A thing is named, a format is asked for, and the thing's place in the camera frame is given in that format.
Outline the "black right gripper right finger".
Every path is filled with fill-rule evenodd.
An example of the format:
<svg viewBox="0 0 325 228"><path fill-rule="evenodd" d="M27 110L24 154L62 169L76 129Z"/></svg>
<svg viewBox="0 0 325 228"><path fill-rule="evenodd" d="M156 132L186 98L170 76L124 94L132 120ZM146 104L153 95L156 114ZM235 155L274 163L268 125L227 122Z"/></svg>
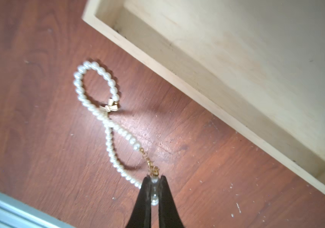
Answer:
<svg viewBox="0 0 325 228"><path fill-rule="evenodd" d="M161 176L158 186L159 228L184 228L174 202L167 178Z"/></svg>

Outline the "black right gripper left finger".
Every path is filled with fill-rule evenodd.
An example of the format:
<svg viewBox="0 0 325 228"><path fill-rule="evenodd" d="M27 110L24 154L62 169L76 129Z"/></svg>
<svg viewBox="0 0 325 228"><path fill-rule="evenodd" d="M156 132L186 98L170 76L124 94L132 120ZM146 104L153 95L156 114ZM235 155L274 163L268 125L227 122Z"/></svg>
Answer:
<svg viewBox="0 0 325 228"><path fill-rule="evenodd" d="M126 228L151 228L151 177L143 179Z"/></svg>

